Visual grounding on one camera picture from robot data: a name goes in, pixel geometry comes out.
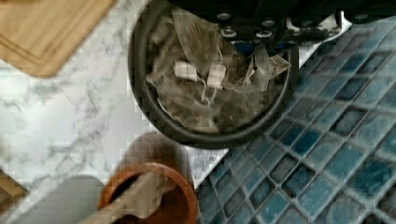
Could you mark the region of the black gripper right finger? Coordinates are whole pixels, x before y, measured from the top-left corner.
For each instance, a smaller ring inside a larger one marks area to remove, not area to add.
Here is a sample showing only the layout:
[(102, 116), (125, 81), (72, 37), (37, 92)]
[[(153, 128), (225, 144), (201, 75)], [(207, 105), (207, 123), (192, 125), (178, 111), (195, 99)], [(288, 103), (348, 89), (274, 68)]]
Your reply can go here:
[(336, 11), (325, 16), (320, 22), (304, 21), (301, 25), (292, 22), (290, 17), (285, 22), (284, 41), (291, 44), (325, 43), (344, 34), (352, 23), (347, 21), (343, 11)]

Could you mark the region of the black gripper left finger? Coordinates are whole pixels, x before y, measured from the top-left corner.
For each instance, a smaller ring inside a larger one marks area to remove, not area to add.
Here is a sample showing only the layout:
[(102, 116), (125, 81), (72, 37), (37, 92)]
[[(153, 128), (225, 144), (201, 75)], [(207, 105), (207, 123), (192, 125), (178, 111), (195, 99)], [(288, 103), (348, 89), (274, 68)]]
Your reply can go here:
[(263, 45), (272, 51), (282, 38), (282, 0), (199, 0), (202, 17), (239, 51)]

